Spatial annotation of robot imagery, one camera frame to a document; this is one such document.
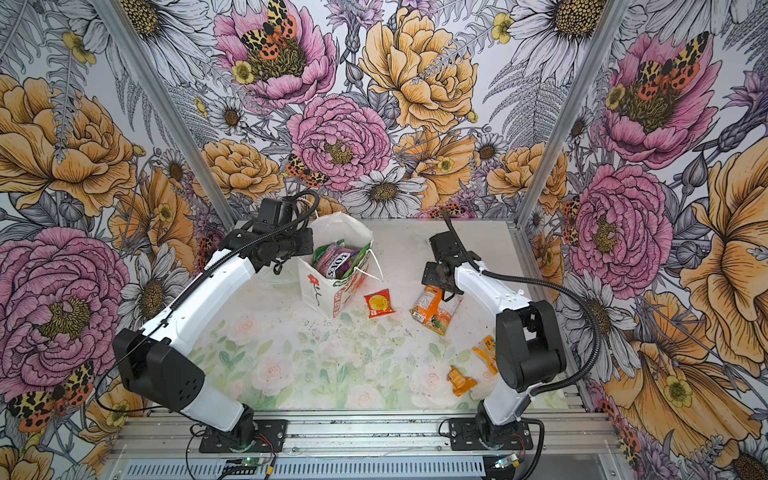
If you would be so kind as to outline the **orange mango snack packet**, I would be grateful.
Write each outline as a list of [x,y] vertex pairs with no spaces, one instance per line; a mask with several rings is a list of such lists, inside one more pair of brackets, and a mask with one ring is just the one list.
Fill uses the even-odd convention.
[[410,309],[411,317],[440,336],[445,336],[462,298],[458,295],[443,299],[443,290],[425,286]]

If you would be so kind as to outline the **green Fox's candy bag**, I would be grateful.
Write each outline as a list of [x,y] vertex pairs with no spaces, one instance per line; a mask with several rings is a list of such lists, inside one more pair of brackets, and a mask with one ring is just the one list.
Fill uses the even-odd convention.
[[334,251],[337,247],[343,247],[344,245],[345,245],[345,241],[343,239],[341,239],[341,240],[338,240],[336,242],[332,242],[332,243],[329,243],[329,244],[322,245],[322,246],[318,247],[313,252],[313,256],[312,256],[313,261],[317,262],[326,251],[328,251],[328,250]]

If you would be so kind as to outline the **purple Fox's candy bag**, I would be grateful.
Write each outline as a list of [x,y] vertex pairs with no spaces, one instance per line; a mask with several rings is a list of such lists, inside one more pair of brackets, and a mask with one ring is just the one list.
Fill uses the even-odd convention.
[[334,251],[328,250],[317,262],[313,261],[313,268],[327,279],[343,279],[359,251],[360,249],[349,248],[346,245],[337,247]]

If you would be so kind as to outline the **small red snack packet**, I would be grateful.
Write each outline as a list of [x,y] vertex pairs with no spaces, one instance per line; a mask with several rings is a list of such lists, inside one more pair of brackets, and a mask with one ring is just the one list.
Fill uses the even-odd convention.
[[364,299],[368,308],[369,319],[387,316],[395,312],[388,289],[365,295]]

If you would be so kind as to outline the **white floral paper bag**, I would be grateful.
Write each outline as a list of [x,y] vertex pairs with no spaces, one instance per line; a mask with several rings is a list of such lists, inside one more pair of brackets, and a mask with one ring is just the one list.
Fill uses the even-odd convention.
[[341,212],[310,224],[313,249],[297,259],[304,303],[327,319],[338,316],[366,279],[383,279],[374,236],[361,221]]

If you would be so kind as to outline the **green Lays chips bag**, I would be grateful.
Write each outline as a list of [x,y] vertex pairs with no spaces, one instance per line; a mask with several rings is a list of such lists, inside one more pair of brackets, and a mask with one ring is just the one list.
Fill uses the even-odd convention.
[[364,247],[360,249],[357,256],[354,258],[352,262],[352,266],[350,267],[348,273],[349,277],[352,277],[355,275],[356,272],[366,272],[368,268],[369,263],[369,252],[372,247],[372,242],[369,242]]

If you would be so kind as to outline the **orange wrapper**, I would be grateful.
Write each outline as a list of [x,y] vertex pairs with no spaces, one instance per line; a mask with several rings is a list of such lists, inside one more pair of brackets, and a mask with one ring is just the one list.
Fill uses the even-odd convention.
[[499,370],[496,363],[495,340],[487,335],[480,340],[472,351],[484,362],[491,375],[497,375]]

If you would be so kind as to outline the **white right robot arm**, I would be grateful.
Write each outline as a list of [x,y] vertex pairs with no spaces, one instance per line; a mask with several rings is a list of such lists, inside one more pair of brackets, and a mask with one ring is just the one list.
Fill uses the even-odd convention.
[[495,321],[501,379],[478,406],[476,424],[483,433],[516,425],[533,399],[566,370],[554,307],[509,287],[510,282],[533,281],[488,270],[478,255],[461,246],[454,231],[433,235],[429,245],[434,260],[426,264],[422,283],[473,298]]

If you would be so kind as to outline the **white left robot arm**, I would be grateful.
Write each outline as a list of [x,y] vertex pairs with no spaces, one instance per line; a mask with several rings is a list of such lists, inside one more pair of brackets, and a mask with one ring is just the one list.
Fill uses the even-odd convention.
[[122,329],[112,347],[124,388],[241,444],[250,442],[252,409],[218,390],[190,354],[230,296],[261,269],[280,272],[287,260],[313,252],[309,223],[319,201],[312,189],[264,200],[257,218],[230,231],[168,306],[139,329]]

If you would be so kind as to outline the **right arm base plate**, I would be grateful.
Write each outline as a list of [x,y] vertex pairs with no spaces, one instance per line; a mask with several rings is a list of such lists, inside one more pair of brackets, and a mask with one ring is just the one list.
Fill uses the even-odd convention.
[[447,431],[453,451],[481,450],[530,450],[534,447],[531,432],[524,422],[494,425],[482,415],[451,417],[447,419]]

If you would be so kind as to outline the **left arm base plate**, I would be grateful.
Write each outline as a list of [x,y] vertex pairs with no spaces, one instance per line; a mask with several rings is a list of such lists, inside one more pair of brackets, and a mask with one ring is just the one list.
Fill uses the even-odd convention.
[[202,436],[200,453],[280,453],[286,439],[288,422],[280,419],[257,419],[224,432],[207,427]]

